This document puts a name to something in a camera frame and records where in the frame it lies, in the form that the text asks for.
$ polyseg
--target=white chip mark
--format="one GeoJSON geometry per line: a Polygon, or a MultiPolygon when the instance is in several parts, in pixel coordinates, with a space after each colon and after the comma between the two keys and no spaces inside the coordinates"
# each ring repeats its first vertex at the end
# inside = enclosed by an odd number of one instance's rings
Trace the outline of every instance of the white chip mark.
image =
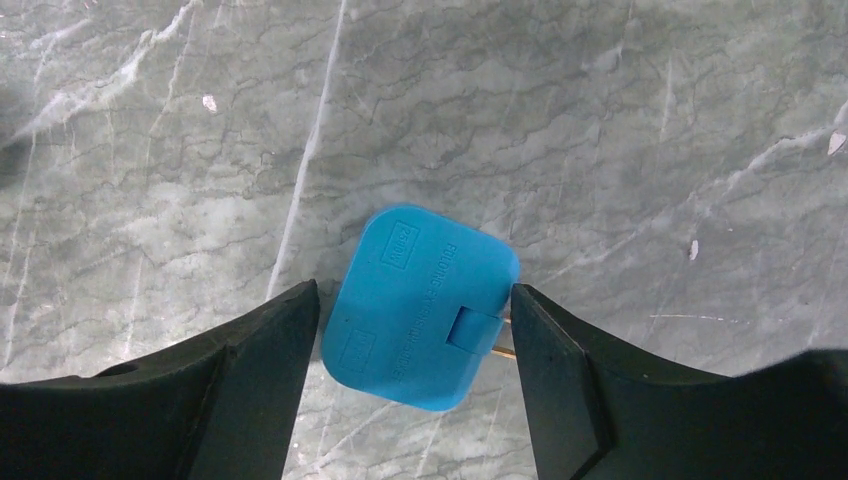
{"type": "Polygon", "coordinates": [[[833,132],[830,136],[830,143],[827,146],[827,155],[831,156],[834,153],[838,152],[843,145],[845,145],[845,140],[848,140],[848,137],[839,133],[833,132]]]}
{"type": "Polygon", "coordinates": [[[698,258],[698,241],[692,240],[692,245],[689,247],[689,260],[698,258]]]}
{"type": "Polygon", "coordinates": [[[215,104],[215,97],[212,95],[203,96],[203,106],[212,113],[218,112],[218,105],[215,104]]]}

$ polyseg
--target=blue plastic object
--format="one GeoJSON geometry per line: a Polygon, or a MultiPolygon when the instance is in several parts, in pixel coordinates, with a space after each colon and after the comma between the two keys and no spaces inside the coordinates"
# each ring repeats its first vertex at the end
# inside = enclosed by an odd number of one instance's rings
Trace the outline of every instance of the blue plastic object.
{"type": "Polygon", "coordinates": [[[455,407],[503,326],[519,262],[503,242],[423,208],[374,215],[324,333],[343,385],[433,411],[455,407]]]}

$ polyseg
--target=gray marble surface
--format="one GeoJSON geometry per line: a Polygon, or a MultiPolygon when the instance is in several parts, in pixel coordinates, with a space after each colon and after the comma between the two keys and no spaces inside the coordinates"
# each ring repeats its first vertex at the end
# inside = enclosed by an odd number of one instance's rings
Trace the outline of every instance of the gray marble surface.
{"type": "MultiPolygon", "coordinates": [[[[848,347],[841,0],[0,0],[0,62],[0,381],[331,296],[396,202],[678,362],[848,347]]],[[[441,415],[316,362],[284,477],[533,478],[523,408],[498,357],[441,415]]]]}

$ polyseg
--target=rectangular embossed marking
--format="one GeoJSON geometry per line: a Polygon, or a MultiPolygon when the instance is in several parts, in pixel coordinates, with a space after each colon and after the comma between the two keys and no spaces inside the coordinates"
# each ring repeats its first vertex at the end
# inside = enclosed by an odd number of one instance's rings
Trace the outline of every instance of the rectangular embossed marking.
{"type": "Polygon", "coordinates": [[[395,222],[389,243],[386,244],[386,249],[383,250],[380,261],[401,270],[406,269],[409,257],[412,255],[412,247],[418,240],[419,232],[420,230],[417,227],[408,223],[395,222]]]}
{"type": "Polygon", "coordinates": [[[350,332],[347,345],[342,352],[341,365],[354,372],[362,373],[365,371],[368,358],[371,356],[371,349],[374,348],[375,339],[376,337],[373,334],[362,330],[354,329],[350,332]]]}

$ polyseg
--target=rounded square blue device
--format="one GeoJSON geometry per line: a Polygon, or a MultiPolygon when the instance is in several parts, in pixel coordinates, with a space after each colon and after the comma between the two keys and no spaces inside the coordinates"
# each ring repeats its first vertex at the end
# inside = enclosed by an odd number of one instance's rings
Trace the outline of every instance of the rounded square blue device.
{"type": "Polygon", "coordinates": [[[455,407],[500,333],[518,280],[505,243],[423,208],[367,223],[322,355],[341,384],[433,411],[455,407]]]}

